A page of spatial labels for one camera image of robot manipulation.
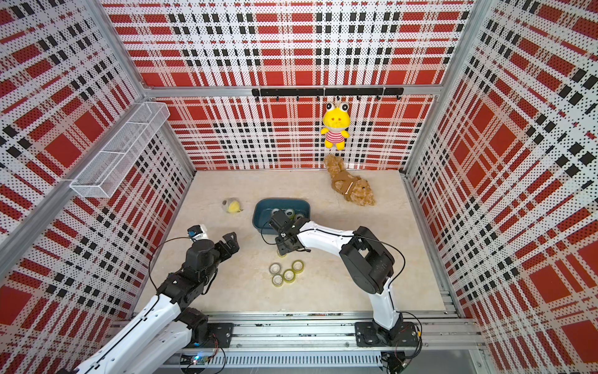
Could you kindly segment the yellow tape roll four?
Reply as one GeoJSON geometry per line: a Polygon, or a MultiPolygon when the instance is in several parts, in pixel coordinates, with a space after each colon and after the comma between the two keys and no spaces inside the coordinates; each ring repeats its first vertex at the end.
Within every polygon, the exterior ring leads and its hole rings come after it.
{"type": "Polygon", "coordinates": [[[291,269],[295,274],[300,274],[305,269],[305,263],[302,260],[294,260],[291,269]]]}

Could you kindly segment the yellow tape roll six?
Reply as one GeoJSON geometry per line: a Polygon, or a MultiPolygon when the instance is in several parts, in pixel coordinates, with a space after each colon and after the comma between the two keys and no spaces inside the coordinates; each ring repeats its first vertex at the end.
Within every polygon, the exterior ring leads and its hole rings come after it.
{"type": "Polygon", "coordinates": [[[292,269],[286,269],[283,274],[283,281],[287,284],[292,284],[296,280],[296,274],[292,269]]]}

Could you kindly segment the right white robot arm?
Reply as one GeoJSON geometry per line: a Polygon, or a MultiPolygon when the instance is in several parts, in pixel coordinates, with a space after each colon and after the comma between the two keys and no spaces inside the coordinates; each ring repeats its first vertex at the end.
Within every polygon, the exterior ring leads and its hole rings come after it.
{"type": "Polygon", "coordinates": [[[403,316],[392,300],[395,260],[385,245],[366,227],[342,231],[328,228],[307,218],[273,213],[265,224],[276,232],[275,244],[280,255],[301,250],[322,250],[338,256],[351,279],[368,294],[373,311],[374,337],[367,344],[394,345],[403,316]]]}

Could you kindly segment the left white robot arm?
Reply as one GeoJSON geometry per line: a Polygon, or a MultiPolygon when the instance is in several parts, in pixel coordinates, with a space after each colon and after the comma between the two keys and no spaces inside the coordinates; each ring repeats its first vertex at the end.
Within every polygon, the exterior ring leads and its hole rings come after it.
{"type": "Polygon", "coordinates": [[[208,316],[190,305],[209,292],[218,266],[240,246],[234,232],[213,242],[198,229],[188,230],[192,245],[181,268],[168,274],[142,311],[90,358],[60,373],[152,373],[187,345],[209,340],[208,316]]]}

